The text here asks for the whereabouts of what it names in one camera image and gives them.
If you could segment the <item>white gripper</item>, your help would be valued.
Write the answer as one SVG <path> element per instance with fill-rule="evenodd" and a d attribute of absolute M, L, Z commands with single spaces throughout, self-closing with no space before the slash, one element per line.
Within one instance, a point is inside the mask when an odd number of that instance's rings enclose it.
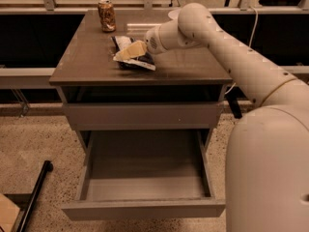
<path fill-rule="evenodd" d="M 115 54 L 113 60 L 123 62 L 129 59 L 140 57 L 146 54 L 147 49 L 152 54 L 160 54 L 166 52 L 167 48 L 161 29 L 162 26 L 159 25 L 148 30 L 144 37 L 145 43 L 142 41 L 136 41 L 134 43 L 131 43 L 129 46 L 118 51 Z"/>

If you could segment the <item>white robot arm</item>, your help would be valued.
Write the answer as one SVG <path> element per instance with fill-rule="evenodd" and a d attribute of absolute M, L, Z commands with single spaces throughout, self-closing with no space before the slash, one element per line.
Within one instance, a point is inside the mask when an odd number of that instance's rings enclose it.
<path fill-rule="evenodd" d="M 309 232 L 309 85 L 225 32 L 201 4 L 118 51 L 206 47 L 255 108 L 234 126 L 226 153 L 227 232 Z"/>

